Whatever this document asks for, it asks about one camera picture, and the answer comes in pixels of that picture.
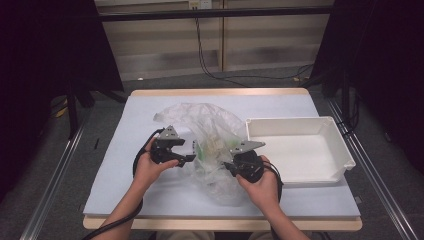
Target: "black cable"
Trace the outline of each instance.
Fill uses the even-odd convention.
[[[141,199],[140,204],[137,206],[137,208],[130,213],[128,216],[123,217],[115,222],[109,223],[108,225],[105,225],[103,227],[100,227],[99,229],[94,230],[93,232],[91,232],[90,234],[88,234],[87,236],[85,236],[83,238],[83,240],[88,240],[88,239],[92,239],[106,231],[109,231],[112,228],[115,228],[121,224],[124,224],[128,221],[130,221],[131,219],[135,218],[137,216],[137,214],[141,211],[141,208],[143,207],[143,199]]]
[[[199,48],[198,55],[199,55],[200,66],[202,67],[203,73],[210,78],[220,80],[220,81],[226,81],[226,82],[234,83],[234,84],[246,87],[246,88],[250,88],[247,85],[244,85],[244,84],[239,83],[239,82],[231,81],[231,80],[228,80],[228,79],[231,79],[231,78],[264,78],[264,79],[283,80],[283,79],[289,79],[289,78],[299,76],[300,74],[306,72],[310,67],[313,66],[313,64],[301,66],[297,70],[297,74],[291,75],[291,76],[286,76],[286,77],[270,77],[270,76],[255,76],[255,75],[233,75],[233,76],[226,76],[226,77],[217,77],[217,76],[213,75],[211,72],[209,72],[209,70],[206,67],[205,59],[204,59],[204,56],[203,56],[202,41],[201,41],[201,37],[200,37],[199,19],[195,18],[195,21],[196,21],[197,43],[198,43],[198,48]]]
[[[266,161],[263,161],[263,162],[264,162],[264,168],[269,169],[272,173],[274,173],[275,178],[277,179],[277,196],[278,196],[278,202],[280,202],[281,194],[283,191],[283,185],[284,185],[283,182],[281,181],[280,173],[278,172],[278,169],[275,167],[275,165],[273,165],[272,163],[266,162]],[[271,226],[271,235],[274,240],[280,239],[272,226]]]
[[[146,146],[147,144],[149,144],[149,142],[153,139],[153,137],[157,134],[157,133],[161,133],[164,129],[158,129],[155,132],[152,133],[152,135],[150,135],[149,139],[147,139],[146,143],[143,145],[143,147],[140,149],[140,151],[137,153],[136,158],[134,160],[133,163],[133,176],[135,174],[135,170],[137,168],[137,164],[138,164],[138,160],[141,157],[141,155],[143,155],[146,151]],[[123,217],[119,220],[116,220],[115,222],[109,223],[108,225],[105,225],[103,227],[100,227],[96,230],[94,230],[93,232],[89,233],[87,236],[85,236],[83,238],[83,240],[88,240],[88,239],[92,239],[106,231],[109,231],[112,228],[115,228],[121,224],[124,224],[130,220],[132,220],[133,218],[135,218],[138,213],[141,211],[141,209],[143,208],[143,199],[141,199],[140,204],[137,206],[137,208],[131,212],[130,214],[128,214],[126,217]]]

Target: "transparent plastic bag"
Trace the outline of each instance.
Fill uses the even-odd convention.
[[[211,198],[222,205],[237,205],[241,201],[244,191],[223,162],[231,162],[230,149],[246,139],[243,121],[209,103],[176,104],[157,113],[153,119],[166,124],[181,124],[193,132],[196,158],[184,169]]]

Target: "white tray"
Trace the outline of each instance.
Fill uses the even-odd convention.
[[[331,117],[247,119],[246,128],[284,184],[337,182],[356,165]]]

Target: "cabinet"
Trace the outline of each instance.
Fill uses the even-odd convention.
[[[99,13],[187,10],[188,1],[95,1]],[[214,9],[328,6],[332,0],[213,0]],[[313,63],[328,15],[199,19],[208,70]],[[195,74],[202,70],[194,19],[104,22],[122,80]]]

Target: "person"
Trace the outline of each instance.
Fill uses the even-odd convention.
[[[159,178],[160,174],[178,164],[178,160],[171,160],[161,164],[154,163],[150,159],[149,153],[153,141],[154,138],[146,145],[146,152],[140,156],[136,173],[130,187],[112,213],[103,222],[102,226],[128,216],[136,209],[150,185]],[[261,158],[264,164],[270,162],[265,156],[261,156]],[[265,169],[262,178],[256,183],[250,183],[240,175],[236,175],[236,178],[239,184],[246,190],[253,204],[264,214],[265,218],[281,240],[309,239],[293,224],[280,208],[277,196],[277,180],[271,171]],[[132,223],[133,220],[127,221],[115,228],[103,232],[93,239],[128,239]],[[210,232],[192,232],[187,234],[185,231],[181,234],[178,232],[163,232],[158,233],[156,237],[161,240],[169,238],[188,239],[186,237],[187,235],[194,237],[194,239],[213,239],[214,237],[214,234]],[[261,239],[272,239],[270,234],[268,234],[268,238],[267,236],[263,236],[263,234],[258,234],[258,237],[262,237]]]

